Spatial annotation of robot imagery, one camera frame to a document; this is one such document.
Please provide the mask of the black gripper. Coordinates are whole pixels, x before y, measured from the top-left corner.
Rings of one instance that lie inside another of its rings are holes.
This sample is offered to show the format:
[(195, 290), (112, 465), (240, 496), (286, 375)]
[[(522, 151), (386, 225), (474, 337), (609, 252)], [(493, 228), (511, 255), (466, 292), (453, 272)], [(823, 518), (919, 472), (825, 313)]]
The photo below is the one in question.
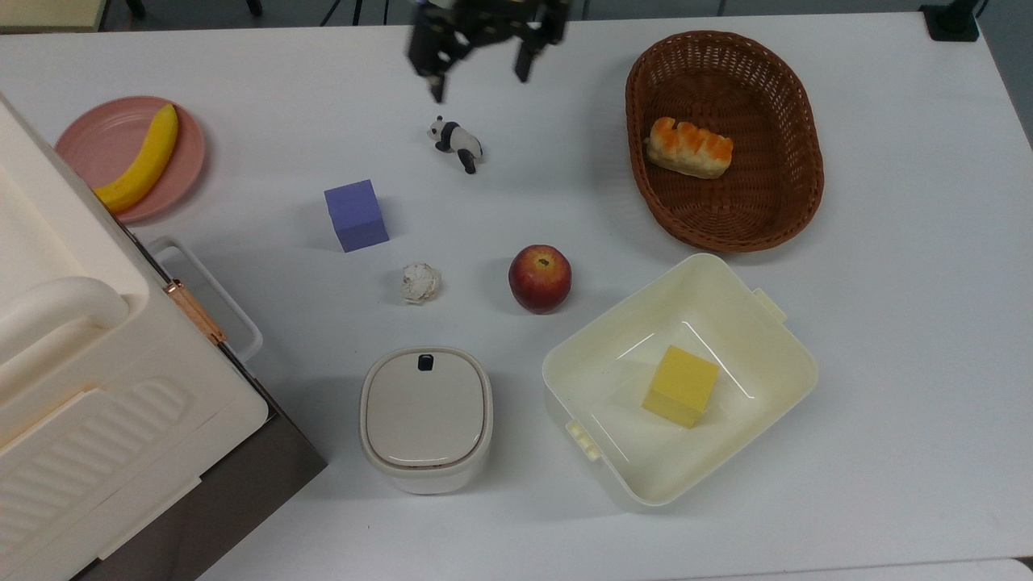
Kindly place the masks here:
[(520, 82), (528, 82), (535, 59), (547, 45), (564, 40), (569, 16), (569, 1), (420, 1), (408, 59), (440, 104), (447, 73), (466, 58), (470, 44), (497, 44), (516, 37), (521, 45), (514, 73)]

